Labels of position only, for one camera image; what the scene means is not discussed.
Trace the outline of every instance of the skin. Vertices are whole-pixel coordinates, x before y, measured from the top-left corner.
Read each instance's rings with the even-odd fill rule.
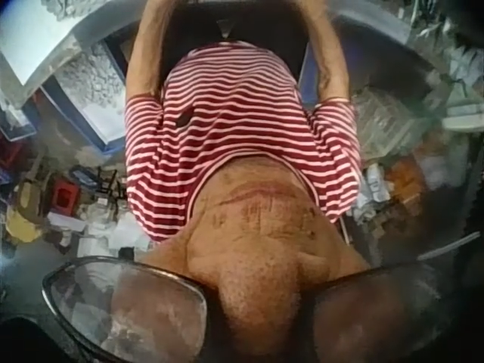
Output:
[[[129,65],[127,98],[159,94],[157,64],[174,4],[148,0]],[[324,3],[299,0],[296,5],[317,54],[320,99],[348,97],[344,56]],[[190,222],[142,262],[216,290],[234,345],[252,356],[281,349],[302,291],[368,268],[346,246],[302,182],[285,166],[264,157],[236,160],[217,171],[198,195]],[[155,285],[128,282],[115,295],[113,310],[141,326],[154,321],[166,326],[166,313],[150,308],[150,302],[160,299],[157,291]],[[172,321],[169,326],[184,336],[183,330],[190,329],[182,325]],[[172,342],[174,361],[195,356],[194,342],[196,337],[179,345]]]

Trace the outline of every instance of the person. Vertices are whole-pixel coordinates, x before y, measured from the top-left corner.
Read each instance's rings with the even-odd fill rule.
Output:
[[[324,0],[290,6],[318,64],[312,112],[284,47],[298,30],[177,42],[202,15],[175,21],[175,0],[147,0],[126,80],[128,197],[157,245],[143,262],[216,291],[247,356],[281,350],[302,293],[368,268],[335,227],[361,178],[342,47]]]

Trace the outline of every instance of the striped shirt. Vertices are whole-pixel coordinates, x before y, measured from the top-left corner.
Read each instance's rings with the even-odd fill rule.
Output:
[[[358,194],[354,107],[333,98],[307,114],[284,62],[247,43],[189,53],[161,99],[128,100],[126,129],[129,203],[155,242],[187,224],[204,183],[236,157],[283,163],[332,222]]]

